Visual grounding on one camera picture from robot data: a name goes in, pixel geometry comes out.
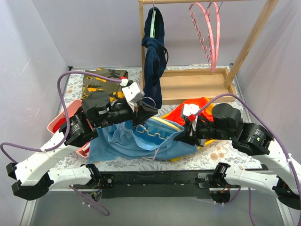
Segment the yellow hanger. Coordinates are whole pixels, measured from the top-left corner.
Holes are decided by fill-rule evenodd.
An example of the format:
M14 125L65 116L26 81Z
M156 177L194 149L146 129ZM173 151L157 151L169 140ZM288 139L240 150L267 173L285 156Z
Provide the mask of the yellow hanger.
M142 100L145 99L145 98L150 99L150 100L154 103L154 107L156 107L155 101L154 101L151 97L143 97ZM162 119L162 118L155 117L155 116L153 116L153 117L151 117L151 118L154 119L154 120L156 120L156 121L158 121L158 122L161 122L162 124L164 124L164 125L166 125L166 126L172 128L172 129L174 129L175 131L181 131L180 128L178 128L177 126L175 126L175 125L173 125L173 124L171 124L171 123L165 121L165 120ZM167 136L167 137L162 137L161 134L158 133L158 132L155 132L154 134L151 134L151 133L149 132L149 130L146 129L143 125L140 125L140 127L142 128L141 131L138 130L138 128L135 129L138 133L143 134L143 133L146 132L146 134L147 134L148 136L151 136L151 137L158 136L158 138L159 138L159 139L162 139L162 140L166 140L167 138L169 138L169 136Z

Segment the light blue shorts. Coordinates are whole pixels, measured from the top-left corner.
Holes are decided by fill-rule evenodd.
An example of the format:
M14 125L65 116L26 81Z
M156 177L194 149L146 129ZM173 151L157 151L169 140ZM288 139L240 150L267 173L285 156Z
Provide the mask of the light blue shorts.
M141 131L142 128L140 125L133 128L131 121L98 129L98 137L90 142L89 163L112 161L118 157L128 160L171 160L195 153L197 146L174 140L183 132L184 127L173 121L165 121L177 126L181 131L175 131L152 118L143 126L151 134L158 132L162 137L169 136L166 140L159 139L158 136L148 136L146 132L138 133L135 129Z

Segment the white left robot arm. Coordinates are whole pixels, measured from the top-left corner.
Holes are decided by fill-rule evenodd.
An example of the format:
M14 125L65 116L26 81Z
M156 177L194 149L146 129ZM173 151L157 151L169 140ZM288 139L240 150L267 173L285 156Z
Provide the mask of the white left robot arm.
M9 163L6 166L8 176L15 180L11 186L13 195L32 201L58 187L83 185L97 188L103 179L94 164L62 171L53 166L97 138L97 129L125 121L136 127L157 112L155 107L142 100L138 100L131 108L124 98L112 104L106 92L91 93L38 152L20 163Z

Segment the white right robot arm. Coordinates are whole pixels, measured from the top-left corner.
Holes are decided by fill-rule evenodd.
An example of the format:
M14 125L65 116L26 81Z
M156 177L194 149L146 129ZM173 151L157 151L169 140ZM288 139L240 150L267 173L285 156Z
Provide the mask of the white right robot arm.
M218 163L210 176L197 179L209 187L238 185L264 191L284 205L301 208L301 165L285 154L274 136L263 126L242 121L241 113L231 105L217 104L212 109L213 120L196 116L199 106L184 104L181 117L185 120L184 132L177 141L200 145L205 139L229 140L232 147L264 163L272 175L263 175Z

